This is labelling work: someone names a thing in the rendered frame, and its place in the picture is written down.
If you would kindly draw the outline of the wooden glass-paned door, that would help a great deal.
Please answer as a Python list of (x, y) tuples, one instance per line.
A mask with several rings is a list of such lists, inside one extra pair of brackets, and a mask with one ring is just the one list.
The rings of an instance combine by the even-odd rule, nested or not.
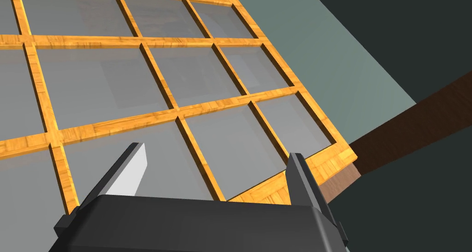
[[(144, 37), (124, 0), (115, 0), (128, 23), (132, 36), (61, 36), (61, 35), (33, 35), (30, 30), (27, 15), (22, 0), (11, 0), (15, 14), (18, 35), (0, 35), (0, 50), (22, 50), (25, 54), (29, 74), (34, 88), (35, 98), (39, 107), (44, 132), (14, 139), (0, 141), (0, 160), (22, 156), (29, 153), (48, 150), (51, 154), (56, 179), (66, 213), (70, 213), (78, 206), (79, 201), (75, 185), (67, 162), (65, 145), (98, 139), (123, 132), (129, 132), (166, 122), (175, 122), (180, 133), (187, 142), (190, 152), (196, 161), (197, 167), (215, 200), (224, 200), (223, 193), (205, 160), (187, 119), (211, 112), (222, 111), (242, 105), (248, 105), (255, 117), (268, 135), (282, 159), (288, 158), (288, 152), (280, 141), (273, 127), (261, 112), (258, 103), (288, 95), (296, 95), (307, 108), (313, 119), (324, 127), (324, 133), (332, 139), (332, 144), (326, 149), (307, 158), (307, 163), (319, 184), (329, 181), (337, 173), (351, 167), (357, 155), (342, 135), (336, 130), (333, 123), (322, 111), (308, 89), (293, 73), (279, 52), (264, 35), (257, 23), (239, 0), (180, 0), (191, 14), (203, 38), (172, 38), (172, 37)], [(214, 37), (194, 8), (194, 3), (228, 6), (239, 17), (252, 35), (250, 39)], [(148, 114), (136, 115), (127, 118), (114, 119), (101, 123), (87, 124), (69, 129), (59, 129), (53, 112), (52, 103), (48, 94), (47, 85), (41, 70), (37, 49), (45, 48), (139, 48), (147, 61), (157, 85), (166, 100), (168, 109)], [(158, 65), (151, 53), (151, 48), (176, 47), (211, 47), (235, 83), (240, 96), (224, 100), (216, 100), (196, 105), (179, 107), (171, 90), (161, 74)], [(275, 89), (251, 94), (244, 85), (229, 60), (223, 54), (223, 47), (260, 47), (269, 60), (281, 72), (287, 83), (286, 88)]]

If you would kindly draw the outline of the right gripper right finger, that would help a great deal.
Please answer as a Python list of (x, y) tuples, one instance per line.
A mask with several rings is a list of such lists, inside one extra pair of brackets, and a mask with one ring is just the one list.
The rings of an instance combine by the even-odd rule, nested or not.
[(334, 226), (337, 226), (328, 203), (302, 154), (289, 154), (285, 177), (292, 205), (316, 208)]

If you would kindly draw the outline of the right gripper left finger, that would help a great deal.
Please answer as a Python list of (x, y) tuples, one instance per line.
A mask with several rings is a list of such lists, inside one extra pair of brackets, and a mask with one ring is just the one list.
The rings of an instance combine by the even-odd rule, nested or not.
[(81, 203), (83, 209), (100, 195), (134, 196), (148, 166), (144, 143), (131, 143)]

